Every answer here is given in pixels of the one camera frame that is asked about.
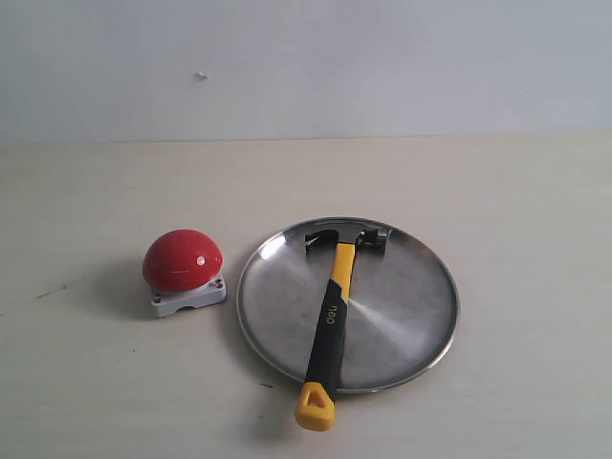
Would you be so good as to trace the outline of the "round stainless steel plate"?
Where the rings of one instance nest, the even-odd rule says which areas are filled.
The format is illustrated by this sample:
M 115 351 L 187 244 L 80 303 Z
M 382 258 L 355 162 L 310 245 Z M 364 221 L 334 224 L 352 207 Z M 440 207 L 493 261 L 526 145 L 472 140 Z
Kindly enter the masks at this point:
M 358 217 L 294 224 L 253 253 L 237 285 L 245 339 L 266 363 L 299 383 L 335 254 L 332 245 L 307 251 L 305 237 L 341 224 L 381 226 Z M 425 373 L 450 348 L 459 315 L 455 283 L 442 260 L 417 238 L 390 228 L 384 248 L 357 251 L 338 391 L 378 392 Z

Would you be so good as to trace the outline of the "red dome push button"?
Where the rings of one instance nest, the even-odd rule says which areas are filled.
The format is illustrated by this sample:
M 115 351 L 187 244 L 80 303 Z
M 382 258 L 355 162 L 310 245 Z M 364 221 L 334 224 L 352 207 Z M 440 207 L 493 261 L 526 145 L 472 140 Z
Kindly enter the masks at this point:
M 224 302 L 227 286 L 223 263 L 216 242 L 198 230 L 175 229 L 160 236 L 142 262 L 154 317 Z

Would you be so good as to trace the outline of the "yellow black claw hammer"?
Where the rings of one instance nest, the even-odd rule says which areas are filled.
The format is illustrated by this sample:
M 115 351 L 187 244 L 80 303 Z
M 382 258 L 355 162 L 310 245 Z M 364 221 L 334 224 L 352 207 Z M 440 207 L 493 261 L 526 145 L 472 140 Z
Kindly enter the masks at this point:
M 337 419 L 335 398 L 357 252 L 361 247 L 384 251 L 390 232 L 390 227 L 337 224 L 324 225 L 304 238 L 307 251 L 325 245 L 334 248 L 333 266 L 321 302 L 308 367 L 295 408 L 296 422 L 304 429 L 324 432 Z

